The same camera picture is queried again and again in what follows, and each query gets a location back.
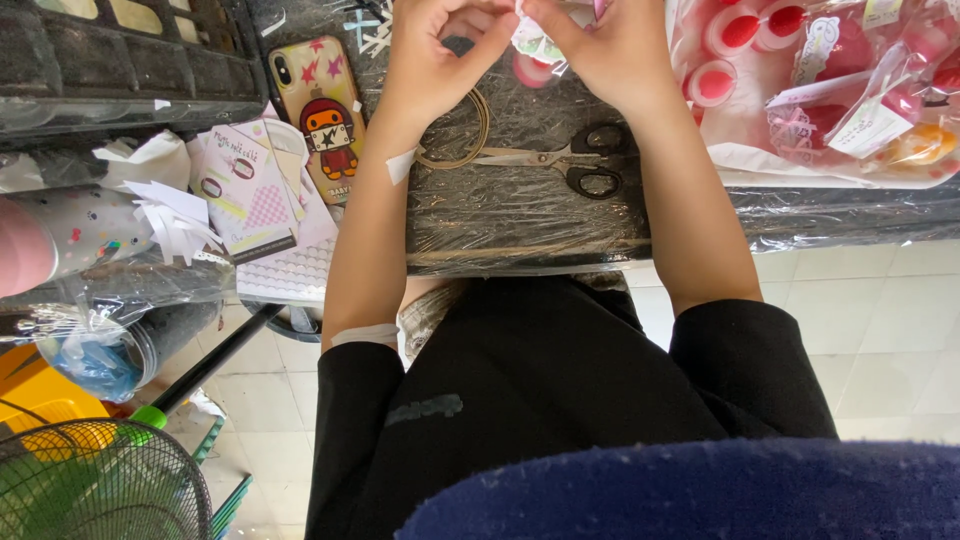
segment person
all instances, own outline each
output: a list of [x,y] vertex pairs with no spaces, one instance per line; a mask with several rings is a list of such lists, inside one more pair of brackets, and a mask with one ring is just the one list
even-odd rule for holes
[[[669,351],[646,338],[626,292],[570,277],[488,279],[460,287],[404,373],[395,322],[416,303],[404,299],[407,181],[394,182],[387,160],[465,97],[518,19],[513,0],[396,0],[383,93],[328,276],[308,538],[392,538],[446,487],[533,458],[836,438],[797,322],[763,303],[674,80],[662,0],[608,4],[591,33],[554,0],[522,8],[636,140],[654,263],[676,315]],[[441,45],[449,35],[474,45],[458,58]]]

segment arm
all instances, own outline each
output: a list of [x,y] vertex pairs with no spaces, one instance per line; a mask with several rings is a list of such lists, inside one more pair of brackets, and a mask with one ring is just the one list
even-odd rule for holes
[[[467,95],[518,22],[512,0],[467,3],[396,1],[386,82],[330,263],[323,351],[341,331],[396,320],[407,276],[407,180],[395,185],[386,161],[415,148],[427,126]],[[476,44],[457,58],[440,44],[451,35]]]
[[762,301],[736,212],[674,82],[662,0],[608,2],[592,34],[552,0],[527,0],[523,10],[590,91],[630,124],[640,149],[654,264],[674,313],[713,300]]

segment hand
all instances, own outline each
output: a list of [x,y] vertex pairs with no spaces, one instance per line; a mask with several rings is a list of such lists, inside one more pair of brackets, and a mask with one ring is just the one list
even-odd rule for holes
[[663,98],[679,95],[663,0],[608,0],[590,34],[554,0],[525,0],[522,8],[560,47],[587,88],[625,116],[656,111]]
[[[513,0],[395,0],[378,115],[419,131],[419,138],[500,58],[518,23]],[[467,37],[473,48],[457,58],[441,45],[448,36]]]

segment navy blue fabric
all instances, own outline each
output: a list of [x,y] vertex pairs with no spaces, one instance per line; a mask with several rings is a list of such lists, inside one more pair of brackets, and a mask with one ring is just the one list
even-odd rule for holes
[[734,439],[594,449],[463,480],[396,540],[960,538],[960,448]]

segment smartphone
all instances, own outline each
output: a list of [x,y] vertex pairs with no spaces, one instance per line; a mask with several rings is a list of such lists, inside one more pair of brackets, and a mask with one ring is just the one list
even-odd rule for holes
[[310,179],[325,203],[345,203],[365,127],[343,45],[336,37],[319,37],[278,48],[268,62],[290,123],[310,151]]

